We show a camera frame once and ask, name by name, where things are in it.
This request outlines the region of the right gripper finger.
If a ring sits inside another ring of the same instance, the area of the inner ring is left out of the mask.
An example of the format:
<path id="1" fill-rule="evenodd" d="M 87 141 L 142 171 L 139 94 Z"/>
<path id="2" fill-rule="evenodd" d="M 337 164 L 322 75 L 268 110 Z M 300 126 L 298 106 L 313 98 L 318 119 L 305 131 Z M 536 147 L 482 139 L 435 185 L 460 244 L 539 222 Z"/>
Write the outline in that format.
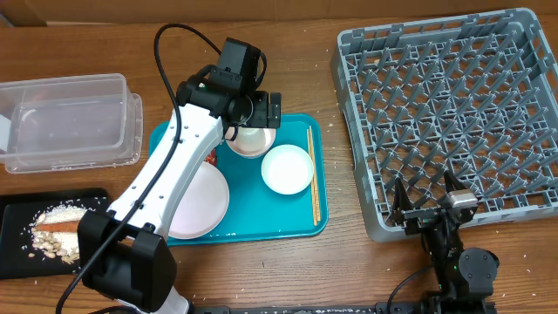
<path id="1" fill-rule="evenodd" d="M 396 178 L 394 184 L 394 202 L 392 210 L 394 212 L 412 210 L 412 203 L 406 193 L 403 182 L 399 177 Z"/>
<path id="2" fill-rule="evenodd" d="M 450 170 L 444 172 L 444 181 L 447 193 L 466 190 L 466 186 Z"/>

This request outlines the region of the white round bowl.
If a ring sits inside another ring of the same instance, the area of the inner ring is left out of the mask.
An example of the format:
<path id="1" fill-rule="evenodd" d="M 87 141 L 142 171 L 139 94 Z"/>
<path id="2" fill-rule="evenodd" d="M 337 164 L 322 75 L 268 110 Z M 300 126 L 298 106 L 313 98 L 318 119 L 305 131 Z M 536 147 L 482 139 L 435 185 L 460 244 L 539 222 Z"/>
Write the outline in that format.
<path id="1" fill-rule="evenodd" d="M 262 179 L 280 195 L 295 195 L 312 179 L 309 154 L 295 145 L 280 145 L 269 150 L 262 160 Z"/>

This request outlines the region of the red snack wrapper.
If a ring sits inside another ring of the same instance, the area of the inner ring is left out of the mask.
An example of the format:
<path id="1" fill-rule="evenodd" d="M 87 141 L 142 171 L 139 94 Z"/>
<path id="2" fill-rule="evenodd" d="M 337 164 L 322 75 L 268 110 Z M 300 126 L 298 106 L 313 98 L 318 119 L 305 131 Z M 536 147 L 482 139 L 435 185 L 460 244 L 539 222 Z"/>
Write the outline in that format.
<path id="1" fill-rule="evenodd" d="M 208 154 L 208 155 L 206 156 L 206 158 L 204 159 L 204 161 L 207 162 L 207 163 L 209 163 L 209 164 L 211 164 L 211 165 L 213 165 L 214 167 L 217 167 L 218 159 L 217 159 L 217 152 L 216 152 L 216 149 L 215 149 L 215 148 L 210 152 L 210 154 Z"/>

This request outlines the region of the large pink plate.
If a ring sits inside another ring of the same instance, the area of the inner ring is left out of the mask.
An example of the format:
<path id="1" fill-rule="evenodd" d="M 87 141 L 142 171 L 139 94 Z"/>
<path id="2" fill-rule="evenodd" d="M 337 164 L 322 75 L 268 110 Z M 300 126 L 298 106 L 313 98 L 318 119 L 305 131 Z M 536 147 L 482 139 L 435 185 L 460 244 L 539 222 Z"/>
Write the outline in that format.
<path id="1" fill-rule="evenodd" d="M 215 166 L 202 162 L 175 211 L 169 235 L 181 240 L 204 236 L 227 213 L 229 198 L 223 174 Z"/>

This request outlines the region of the orange carrot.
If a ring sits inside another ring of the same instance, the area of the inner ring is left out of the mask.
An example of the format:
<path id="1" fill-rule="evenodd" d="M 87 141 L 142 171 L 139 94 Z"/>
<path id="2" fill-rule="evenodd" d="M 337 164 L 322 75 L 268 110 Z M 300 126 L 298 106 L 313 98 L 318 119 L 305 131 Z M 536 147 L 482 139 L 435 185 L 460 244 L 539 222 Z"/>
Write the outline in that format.
<path id="1" fill-rule="evenodd" d="M 64 232 L 76 233 L 78 230 L 79 221 L 56 222 L 56 223 L 42 223 L 35 227 L 36 231 L 44 232 Z"/>

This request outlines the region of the rice and food scraps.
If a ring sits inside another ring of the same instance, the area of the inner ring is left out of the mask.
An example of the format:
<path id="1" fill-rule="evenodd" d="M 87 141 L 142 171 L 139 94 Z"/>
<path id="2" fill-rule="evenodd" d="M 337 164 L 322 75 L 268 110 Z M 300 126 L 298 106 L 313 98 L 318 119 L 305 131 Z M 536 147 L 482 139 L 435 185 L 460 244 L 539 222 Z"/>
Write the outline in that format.
<path id="1" fill-rule="evenodd" d="M 44 232 L 36 231 L 35 227 L 42 223 L 56 223 L 79 221 L 89 208 L 71 204 L 49 206 L 46 210 L 34 214 L 31 222 L 21 232 L 23 236 L 30 237 L 30 244 L 22 246 L 31 259 L 38 257 L 45 259 L 58 259 L 64 264 L 74 264 L 79 259 L 78 233 Z"/>

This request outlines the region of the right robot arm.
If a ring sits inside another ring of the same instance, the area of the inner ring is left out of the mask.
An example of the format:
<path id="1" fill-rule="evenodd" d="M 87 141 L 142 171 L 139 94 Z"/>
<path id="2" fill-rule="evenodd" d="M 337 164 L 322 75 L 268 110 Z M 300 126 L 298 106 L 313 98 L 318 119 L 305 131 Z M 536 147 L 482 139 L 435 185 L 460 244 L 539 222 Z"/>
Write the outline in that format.
<path id="1" fill-rule="evenodd" d="M 404 227 L 408 236 L 419 235 L 431 264 L 402 281 L 377 311 L 386 313 L 495 313 L 495 304 L 488 303 L 493 282 L 500 266 L 498 257 L 480 248 L 465 249 L 459 227 L 473 219 L 478 209 L 475 194 L 457 177 L 444 172 L 446 194 L 436 208 L 420 209 L 413 205 L 403 182 L 395 180 L 392 205 L 394 221 Z M 417 302 L 396 302 L 397 293 L 410 281 L 433 270 L 437 291 L 427 291 Z"/>

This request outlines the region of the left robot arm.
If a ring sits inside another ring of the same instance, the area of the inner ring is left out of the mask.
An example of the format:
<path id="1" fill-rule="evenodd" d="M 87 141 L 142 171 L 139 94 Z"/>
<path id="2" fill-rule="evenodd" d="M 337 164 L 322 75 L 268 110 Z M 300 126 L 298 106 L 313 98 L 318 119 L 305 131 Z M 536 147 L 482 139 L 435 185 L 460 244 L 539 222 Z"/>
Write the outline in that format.
<path id="1" fill-rule="evenodd" d="M 216 65 L 170 92 L 172 118 L 145 166 L 105 213 L 88 212 L 79 222 L 78 282 L 138 313 L 191 312 L 174 287 L 171 221 L 201 163 L 228 130 L 280 126 L 280 94 L 258 88 L 263 59 L 253 45 L 227 38 Z"/>

